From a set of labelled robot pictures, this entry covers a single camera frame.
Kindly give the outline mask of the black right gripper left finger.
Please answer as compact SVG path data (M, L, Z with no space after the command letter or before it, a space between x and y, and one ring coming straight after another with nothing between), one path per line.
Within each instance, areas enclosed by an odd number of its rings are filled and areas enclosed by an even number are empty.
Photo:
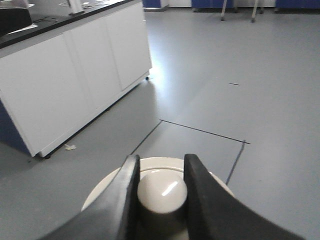
M110 184L85 210L41 239L135 239L139 181L140 156L129 155Z

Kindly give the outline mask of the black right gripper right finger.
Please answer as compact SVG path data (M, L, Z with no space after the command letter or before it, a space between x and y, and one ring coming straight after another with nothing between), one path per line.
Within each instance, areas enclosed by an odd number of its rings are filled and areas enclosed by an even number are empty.
M227 192L195 154L185 154L187 230L191 240L300 240Z

